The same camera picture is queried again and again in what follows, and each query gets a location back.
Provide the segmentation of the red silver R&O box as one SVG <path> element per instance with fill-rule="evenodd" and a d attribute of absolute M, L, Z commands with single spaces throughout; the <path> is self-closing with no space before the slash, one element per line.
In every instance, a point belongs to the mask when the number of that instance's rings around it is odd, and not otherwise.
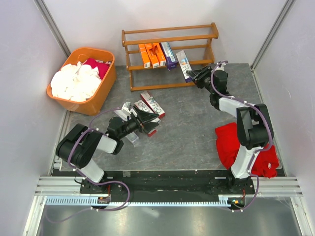
<path fill-rule="evenodd" d="M 156 102 L 154 97 L 148 92 L 144 91 L 140 94 L 141 100 L 155 113 L 159 118 L 165 117 L 164 109 Z"/>
<path fill-rule="evenodd" d="M 139 101 L 135 102 L 134 104 L 135 104 L 135 106 L 136 106 L 138 109 L 140 109 L 140 110 L 142 110 L 142 111 L 144 111 L 144 112 L 148 112 L 148 113 L 151 113 L 151 114 L 155 114 L 155 113 L 151 110 L 151 108 L 150 108 L 148 105 L 146 105 L 142 100 L 139 100 Z M 160 120 L 159 118 L 156 118 L 156 119 L 153 120 L 153 122 L 156 122 L 156 123 L 160 124 L 160 123 L 161 123 L 161 120 Z"/>
<path fill-rule="evenodd" d="M 148 136 L 148 137 L 151 137 L 151 136 L 153 136 L 156 132 L 157 132 L 157 129 L 154 128 L 154 129 L 150 130 L 150 131 L 147 133 L 147 136 Z"/>

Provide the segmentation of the purple white R.O toothpaste box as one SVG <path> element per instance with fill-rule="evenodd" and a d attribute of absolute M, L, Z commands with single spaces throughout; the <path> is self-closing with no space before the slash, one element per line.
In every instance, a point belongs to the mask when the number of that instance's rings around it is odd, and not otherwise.
<path fill-rule="evenodd" d="M 187 71 L 191 71 L 191 66 L 190 66 L 189 60 L 185 54 L 185 51 L 181 50 L 181 51 L 177 52 L 176 56 L 177 56 L 177 60 L 178 60 L 179 66 L 181 68 L 181 71 L 183 73 L 185 82 L 186 83 L 191 82 L 191 77 L 189 75 L 187 75 Z"/>

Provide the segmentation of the orange Curaprox toothpaste box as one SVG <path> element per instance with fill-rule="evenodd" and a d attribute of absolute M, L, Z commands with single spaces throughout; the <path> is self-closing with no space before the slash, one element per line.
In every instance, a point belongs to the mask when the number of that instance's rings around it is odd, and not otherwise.
<path fill-rule="evenodd" d="M 145 45 L 144 44 L 139 44 L 138 45 L 139 52 L 141 55 L 142 63 L 144 68 L 149 68 L 151 66 L 151 62 L 148 56 L 148 53 L 146 51 Z"/>

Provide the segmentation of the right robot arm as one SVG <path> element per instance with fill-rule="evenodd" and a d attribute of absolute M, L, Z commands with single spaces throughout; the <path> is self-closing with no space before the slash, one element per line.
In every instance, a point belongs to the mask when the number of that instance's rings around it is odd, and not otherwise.
<path fill-rule="evenodd" d="M 258 155 L 271 148 L 274 137 L 268 108 L 265 104 L 252 104 L 236 98 L 227 91 L 228 73 L 223 63 L 214 68 L 205 66 L 198 70 L 188 70 L 185 75 L 200 89 L 209 93 L 211 105 L 219 111 L 236 118 L 239 151 L 230 171 L 233 177 L 225 181 L 230 193 L 238 193 L 243 188 L 241 179 L 252 174 L 252 167 Z"/>

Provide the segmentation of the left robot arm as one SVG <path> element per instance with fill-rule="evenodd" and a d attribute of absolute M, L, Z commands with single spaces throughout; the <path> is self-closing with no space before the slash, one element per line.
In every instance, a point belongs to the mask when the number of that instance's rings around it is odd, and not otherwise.
<path fill-rule="evenodd" d="M 118 154 L 124 145 L 124 137 L 135 131 L 148 133 L 158 126 L 154 122 L 157 118 L 158 114 L 132 107 L 126 120 L 111 118 L 105 133 L 78 123 L 58 143 L 56 156 L 86 177 L 96 193 L 104 193 L 108 188 L 106 172 L 94 162 L 94 152 L 101 150 L 112 155 Z"/>

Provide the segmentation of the wooden two-tier shelf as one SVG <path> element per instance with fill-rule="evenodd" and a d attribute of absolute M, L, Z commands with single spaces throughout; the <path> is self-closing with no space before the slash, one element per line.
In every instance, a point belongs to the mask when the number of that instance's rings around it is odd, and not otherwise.
<path fill-rule="evenodd" d="M 122 30 L 122 46 L 126 53 L 126 69 L 131 91 L 168 89 L 192 86 L 187 78 L 183 82 L 155 82 L 153 85 L 135 86 L 133 72 L 166 68 L 185 72 L 192 65 L 207 65 L 215 61 L 212 41 L 218 39 L 215 23 L 158 29 Z"/>

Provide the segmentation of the silver toothpaste box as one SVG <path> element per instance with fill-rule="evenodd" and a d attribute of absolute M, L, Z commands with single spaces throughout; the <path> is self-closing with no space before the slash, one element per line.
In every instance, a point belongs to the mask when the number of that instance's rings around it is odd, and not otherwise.
<path fill-rule="evenodd" d="M 126 135 L 126 138 L 132 143 L 134 147 L 139 144 L 139 137 L 135 132 Z"/>

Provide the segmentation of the magenta cloth in bin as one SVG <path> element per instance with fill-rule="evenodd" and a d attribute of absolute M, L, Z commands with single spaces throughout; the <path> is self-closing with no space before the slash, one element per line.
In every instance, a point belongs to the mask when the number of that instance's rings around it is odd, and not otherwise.
<path fill-rule="evenodd" d="M 98 75 L 100 79 L 102 80 L 107 73 L 110 65 L 112 64 L 112 61 L 100 61 L 96 60 L 94 58 L 88 58 L 83 64 L 89 65 L 92 69 L 97 68 L 98 69 Z"/>

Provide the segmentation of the red cloth on table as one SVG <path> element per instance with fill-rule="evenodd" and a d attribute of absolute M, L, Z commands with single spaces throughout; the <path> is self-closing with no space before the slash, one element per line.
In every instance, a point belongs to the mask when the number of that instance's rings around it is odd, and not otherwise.
<path fill-rule="evenodd" d="M 217 135 L 216 147 L 219 159 L 226 169 L 230 169 L 234 164 L 240 147 L 237 138 L 237 124 L 235 122 L 219 126 L 215 129 Z M 275 147 L 268 151 L 260 152 L 253 167 L 252 174 L 260 177 L 273 178 L 277 176 L 279 160 Z"/>

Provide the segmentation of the white crumpled cloths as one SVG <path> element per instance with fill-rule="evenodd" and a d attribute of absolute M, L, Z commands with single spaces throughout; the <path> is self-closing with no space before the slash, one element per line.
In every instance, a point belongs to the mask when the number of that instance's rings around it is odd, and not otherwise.
<path fill-rule="evenodd" d="M 78 62 L 76 65 L 63 66 L 52 78 L 50 86 L 56 98 L 74 102 L 90 99 L 101 83 L 99 70 L 88 64 Z"/>

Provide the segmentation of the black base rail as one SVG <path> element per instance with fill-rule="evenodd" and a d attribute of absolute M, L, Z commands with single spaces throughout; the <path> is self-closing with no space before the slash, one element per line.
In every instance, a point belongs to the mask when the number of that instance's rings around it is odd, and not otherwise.
<path fill-rule="evenodd" d="M 137 190 L 158 192 L 183 190 L 211 195 L 254 194 L 250 177 L 234 180 L 228 170 L 108 171 L 104 182 L 121 181 L 131 193 Z"/>

